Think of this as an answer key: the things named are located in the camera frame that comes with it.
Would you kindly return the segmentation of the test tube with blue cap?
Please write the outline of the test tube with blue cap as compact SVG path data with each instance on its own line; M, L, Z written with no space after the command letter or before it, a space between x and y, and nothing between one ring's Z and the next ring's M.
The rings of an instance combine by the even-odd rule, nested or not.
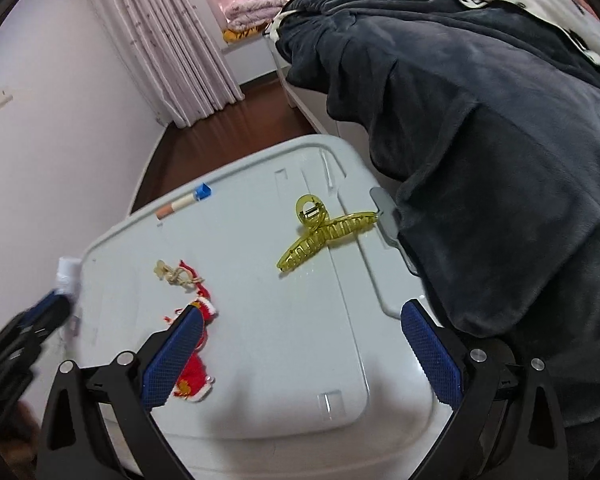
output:
M170 204L166 204L161 208L155 211L155 216L158 220L162 220L166 217L169 217L174 212L177 212L185 207L193 203L200 202L201 200L205 200L212 195L212 189L208 184L201 184L193 188L189 193L183 195L182 197L174 200Z

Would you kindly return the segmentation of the red knitted ornament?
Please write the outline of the red knitted ornament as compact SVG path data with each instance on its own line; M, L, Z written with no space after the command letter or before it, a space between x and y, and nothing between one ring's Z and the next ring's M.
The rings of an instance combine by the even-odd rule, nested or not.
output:
M181 287L193 295L185 308L176 309L164 320L170 328L143 374L143 404L148 408L163 405L169 396L200 402L211 392L214 379L199 355L208 340L208 327L218 316L204 279L183 260L169 266L158 260L154 273L160 281Z

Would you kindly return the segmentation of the yellow hair claw clip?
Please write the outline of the yellow hair claw clip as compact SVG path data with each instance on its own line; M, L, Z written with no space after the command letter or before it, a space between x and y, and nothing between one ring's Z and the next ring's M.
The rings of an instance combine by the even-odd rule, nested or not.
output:
M276 262L280 273L296 270L323 248L371 229L378 221L375 211L360 211L332 218L324 202L313 194L302 195L296 203L301 235Z

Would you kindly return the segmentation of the dark grey blanket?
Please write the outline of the dark grey blanket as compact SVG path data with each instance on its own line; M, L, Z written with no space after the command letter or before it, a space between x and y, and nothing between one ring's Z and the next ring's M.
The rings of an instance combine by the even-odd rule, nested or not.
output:
M600 478L600 68L505 3L290 0L288 81L370 137L439 315L553 377L572 478Z

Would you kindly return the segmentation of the folded pink quilts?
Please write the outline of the folded pink quilts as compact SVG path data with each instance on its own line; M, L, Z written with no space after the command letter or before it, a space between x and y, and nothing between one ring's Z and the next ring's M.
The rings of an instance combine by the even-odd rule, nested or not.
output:
M223 40L227 44L260 34L283 9L286 0L236 0L225 10Z

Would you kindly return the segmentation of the white bed frame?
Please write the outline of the white bed frame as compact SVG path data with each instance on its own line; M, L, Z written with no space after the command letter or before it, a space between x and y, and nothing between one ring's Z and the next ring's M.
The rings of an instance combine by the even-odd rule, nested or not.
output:
M327 114L326 96L323 93L300 89L290 84L286 79L290 64L279 55L272 39L265 37L265 41L272 53L278 79L286 92L290 106L297 107L317 133L338 136L347 141L366 162L366 165L372 166L366 130L354 122L333 120Z

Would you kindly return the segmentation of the white sheer curtain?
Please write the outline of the white sheer curtain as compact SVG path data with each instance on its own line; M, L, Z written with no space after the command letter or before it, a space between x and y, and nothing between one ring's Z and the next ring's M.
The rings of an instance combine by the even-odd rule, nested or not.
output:
M244 98L189 0L90 0L161 125L188 128Z

